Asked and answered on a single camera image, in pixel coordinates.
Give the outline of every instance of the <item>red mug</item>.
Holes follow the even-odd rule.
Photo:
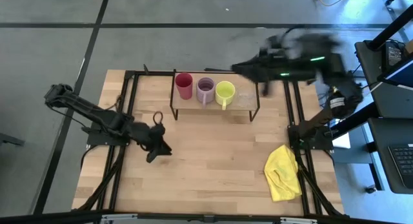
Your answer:
[[[192,76],[186,72],[179,73],[175,77],[175,85],[182,99],[192,97]]]

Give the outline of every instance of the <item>purple mug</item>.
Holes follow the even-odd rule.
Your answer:
[[[196,97],[202,103],[203,108],[207,106],[207,103],[215,100],[215,83],[211,78],[204,77],[196,83]]]

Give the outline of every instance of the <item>mug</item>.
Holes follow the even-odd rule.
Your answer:
[[[203,108],[207,106],[207,103],[214,100],[215,83],[211,78],[204,77],[196,83],[196,97],[202,103]]]
[[[179,73],[175,77],[175,85],[182,99],[192,97],[192,76],[186,72]]]
[[[227,105],[231,104],[235,95],[235,86],[228,81],[221,81],[215,88],[215,100],[222,105],[222,110],[227,109]]]

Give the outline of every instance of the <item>green led light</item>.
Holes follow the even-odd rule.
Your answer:
[[[317,57],[317,58],[310,59],[310,61],[322,60],[322,59],[324,59],[324,58],[325,58],[324,56],[323,56],[323,57]]]

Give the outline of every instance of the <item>mug handle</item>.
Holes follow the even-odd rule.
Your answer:
[[[224,100],[222,101],[222,110],[226,110],[226,109],[227,109],[227,100],[224,99]]]
[[[202,98],[202,108],[206,108],[206,107],[207,107],[207,95],[204,94]]]

